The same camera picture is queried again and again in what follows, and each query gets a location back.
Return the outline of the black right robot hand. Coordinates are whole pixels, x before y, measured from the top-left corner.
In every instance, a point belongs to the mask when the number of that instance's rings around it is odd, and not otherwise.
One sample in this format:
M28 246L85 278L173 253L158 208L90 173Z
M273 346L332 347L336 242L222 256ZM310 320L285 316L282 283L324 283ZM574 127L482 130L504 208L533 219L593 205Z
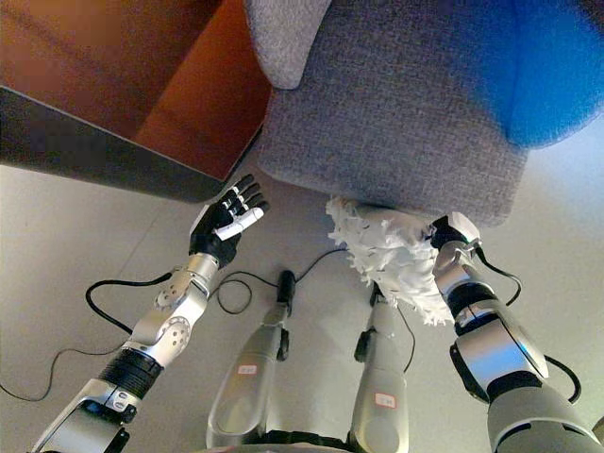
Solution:
M438 250L449 242L472 243L480 239L474 223L464 214L451 211L430 224L430 245Z

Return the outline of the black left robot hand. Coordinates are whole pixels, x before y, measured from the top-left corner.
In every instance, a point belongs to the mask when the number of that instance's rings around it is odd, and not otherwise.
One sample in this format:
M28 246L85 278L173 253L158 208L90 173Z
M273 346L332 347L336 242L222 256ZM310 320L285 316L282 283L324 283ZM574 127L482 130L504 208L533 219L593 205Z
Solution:
M269 208L254 176L243 176L217 201L201 210L190 233L189 254L211 255L217 259L218 268L224 268L235 259L243 232Z

